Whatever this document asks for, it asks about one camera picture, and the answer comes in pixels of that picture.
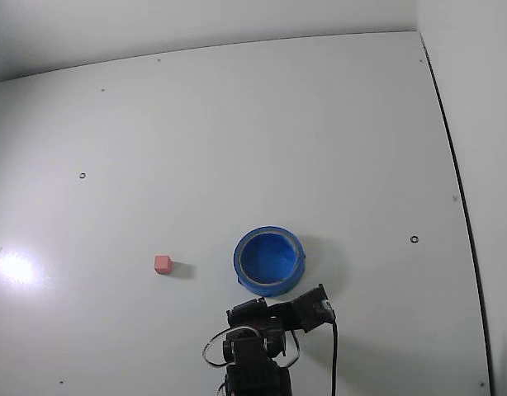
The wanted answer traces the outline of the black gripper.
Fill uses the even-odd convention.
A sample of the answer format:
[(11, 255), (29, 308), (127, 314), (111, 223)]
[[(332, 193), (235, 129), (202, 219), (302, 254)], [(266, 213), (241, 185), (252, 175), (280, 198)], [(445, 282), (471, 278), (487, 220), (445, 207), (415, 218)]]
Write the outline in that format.
[(233, 327), (240, 324), (267, 322), (276, 319), (285, 331), (302, 329), (299, 308), (304, 300), (294, 300), (268, 306), (265, 298), (252, 299), (226, 311), (228, 324)]

